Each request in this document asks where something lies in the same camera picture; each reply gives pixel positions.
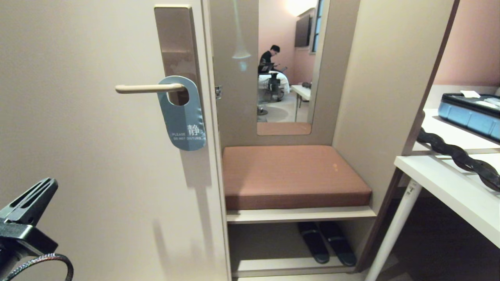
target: television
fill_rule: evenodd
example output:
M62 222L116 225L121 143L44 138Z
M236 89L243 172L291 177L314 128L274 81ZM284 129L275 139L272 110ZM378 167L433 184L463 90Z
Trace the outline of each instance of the television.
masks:
M311 36L311 16L302 17L297 20L295 26L295 47L309 46L309 37Z

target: black shirt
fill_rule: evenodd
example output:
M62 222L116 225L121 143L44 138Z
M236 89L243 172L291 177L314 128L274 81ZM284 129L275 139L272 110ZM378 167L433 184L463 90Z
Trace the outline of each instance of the black shirt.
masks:
M271 62L271 52L267 51L267 52L263 53L262 56L260 57L260 63L265 64L265 63L270 63L270 62Z

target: blue case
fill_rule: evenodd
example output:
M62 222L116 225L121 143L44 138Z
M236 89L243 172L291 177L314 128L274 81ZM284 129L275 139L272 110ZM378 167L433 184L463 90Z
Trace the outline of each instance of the blue case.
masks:
M492 108L482 105L481 102L484 103L486 99L500 102L498 96L489 94L465 97L461 93L445 93L437 112L445 120L500 142L500 106Z

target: desk leg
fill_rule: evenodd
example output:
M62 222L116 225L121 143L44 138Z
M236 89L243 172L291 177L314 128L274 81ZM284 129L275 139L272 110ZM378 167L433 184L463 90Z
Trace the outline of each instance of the desk leg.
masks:
M295 93L295 121L297 122L297 111L299 111L299 94Z
M387 257L391 253L391 250L393 249L394 244L396 243L396 240L398 239L398 236L400 235L421 190L422 186L414 179L411 179L406 191L404 192L403 198L401 199L401 203L399 203L399 207L397 207L396 214L390 223L389 229L385 234L382 245L380 246L380 249L378 249L375 260L373 261L373 264L371 265L368 275L364 281L377 280L377 277L386 263Z

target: chinese character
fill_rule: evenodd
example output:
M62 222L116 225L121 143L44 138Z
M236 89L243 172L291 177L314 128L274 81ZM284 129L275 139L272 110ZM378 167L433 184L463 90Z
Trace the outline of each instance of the chinese character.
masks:
M198 136L198 133L200 133L200 129L197 125L187 125L187 132L190 136Z

